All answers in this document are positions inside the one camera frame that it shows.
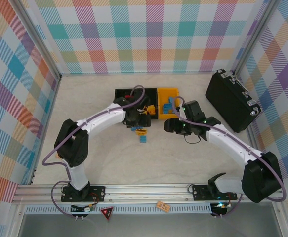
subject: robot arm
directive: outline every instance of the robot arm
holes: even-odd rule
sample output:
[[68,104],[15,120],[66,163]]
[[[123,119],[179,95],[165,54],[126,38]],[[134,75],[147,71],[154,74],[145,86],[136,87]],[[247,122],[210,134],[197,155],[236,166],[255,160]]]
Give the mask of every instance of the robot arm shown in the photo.
[[86,195],[88,195],[88,187],[90,186],[83,164],[87,158],[89,140],[106,128],[120,122],[123,122],[128,127],[150,126],[150,116],[142,113],[143,108],[149,104],[149,98],[146,95],[136,106],[112,110],[113,108],[136,101],[140,97],[140,94],[141,92],[135,92],[134,96],[129,99],[123,97],[117,98],[111,105],[98,114],[101,114],[103,111],[108,111],[107,113],[95,116],[90,122],[87,122],[88,119],[94,116],[76,122],[68,119],[63,123],[54,147],[58,146],[78,126],[86,123],[85,126],[78,130],[72,138],[57,150],[59,157],[67,165],[71,177],[70,188],[76,192],[76,196],[81,200],[84,200]]
[[178,118],[171,118],[164,123],[165,131],[181,135],[191,135],[194,133],[205,141],[217,145],[233,158],[243,173],[242,177],[220,173],[209,179],[208,189],[214,198],[218,194],[227,192],[240,193],[245,194],[251,201],[258,203],[281,187],[270,170],[252,154],[248,153],[248,150],[251,150],[251,152],[265,160],[281,178],[278,159],[273,153],[263,153],[244,144],[239,138],[230,133],[220,121],[214,117],[206,118],[197,101],[182,104],[177,107],[177,110],[184,119],[207,124],[212,127],[191,125]]

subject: white tabletop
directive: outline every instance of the white tabletop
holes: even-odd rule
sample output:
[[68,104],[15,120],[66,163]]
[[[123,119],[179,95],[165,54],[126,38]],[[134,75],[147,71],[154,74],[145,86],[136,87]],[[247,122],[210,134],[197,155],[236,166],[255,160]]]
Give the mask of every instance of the white tabletop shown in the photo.
[[[229,126],[206,99],[211,74],[207,75],[107,75],[64,77],[56,98],[48,131],[42,148],[34,184],[54,184],[66,180],[62,166],[41,165],[53,149],[63,121],[89,117],[107,107],[116,88],[178,87],[186,101],[197,100],[206,117],[214,116]],[[188,144],[184,137],[163,130],[164,122],[153,120],[147,128],[147,143],[123,124],[116,124],[89,142],[84,162],[93,184],[200,183],[220,173],[238,173],[237,164],[215,145],[202,140]],[[237,134],[248,143],[246,132]],[[189,142],[198,140],[188,136]],[[56,161],[53,155],[49,161]]]

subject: plaid wall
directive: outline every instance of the plaid wall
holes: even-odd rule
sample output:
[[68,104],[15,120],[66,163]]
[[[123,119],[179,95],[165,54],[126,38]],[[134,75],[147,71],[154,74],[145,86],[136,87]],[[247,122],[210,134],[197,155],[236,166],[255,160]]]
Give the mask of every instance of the plaid wall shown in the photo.
[[7,0],[0,0],[0,236],[41,142],[56,79]]
[[240,76],[263,109],[253,123],[259,145],[280,158],[288,190],[288,0],[278,6]]
[[[247,35],[243,29],[251,10],[256,2],[261,3],[260,0],[22,1],[58,66],[73,74],[185,73],[226,68],[235,60],[235,46],[243,39],[240,36]],[[28,1],[36,3],[35,9]],[[38,15],[43,17],[44,26],[39,24]],[[46,31],[51,39],[46,38]]]
[[247,35],[246,35],[246,38],[245,40],[243,41],[242,43],[242,47],[240,48],[240,50],[238,51],[238,54],[236,56],[236,59],[234,61],[234,64],[232,66],[232,71],[234,71],[237,67],[237,64],[239,63],[239,60],[241,59],[242,55],[243,55],[243,52],[244,50],[246,49],[246,47],[248,46],[248,43],[249,43],[249,40],[251,39],[252,37],[252,34],[255,32],[255,30],[257,29],[258,27],[258,23],[261,19],[261,17],[263,16],[263,13],[265,12],[268,4],[269,4],[270,0],[264,0],[263,1],[263,4],[261,5],[260,9],[259,9],[259,12],[258,14],[256,15],[254,21],[253,21],[253,24],[251,25],[250,27],[250,30],[248,31]]

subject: blue block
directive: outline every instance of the blue block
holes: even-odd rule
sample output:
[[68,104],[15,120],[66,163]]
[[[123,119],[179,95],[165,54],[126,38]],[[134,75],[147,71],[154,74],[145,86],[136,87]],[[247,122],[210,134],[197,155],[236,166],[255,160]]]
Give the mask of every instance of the blue block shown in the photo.
[[165,103],[163,105],[163,110],[171,110],[172,109],[172,104],[171,103]]
[[146,141],[147,141],[147,140],[146,140],[146,136],[140,136],[140,137],[139,137],[139,142],[140,142],[140,143],[146,143]]
[[131,127],[130,130],[134,132],[135,130],[143,129],[143,127]]
[[173,104],[173,97],[169,97],[169,103]]

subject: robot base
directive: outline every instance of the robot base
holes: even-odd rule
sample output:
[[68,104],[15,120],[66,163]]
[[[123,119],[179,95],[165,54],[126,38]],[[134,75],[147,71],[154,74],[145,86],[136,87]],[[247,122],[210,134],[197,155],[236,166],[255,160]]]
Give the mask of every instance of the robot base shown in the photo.
[[90,186],[88,183],[80,191],[73,186],[64,186],[62,189],[61,202],[103,202],[105,186]]
[[215,193],[211,192],[208,185],[192,185],[192,193],[194,201],[229,201],[237,200],[237,194],[235,193]]

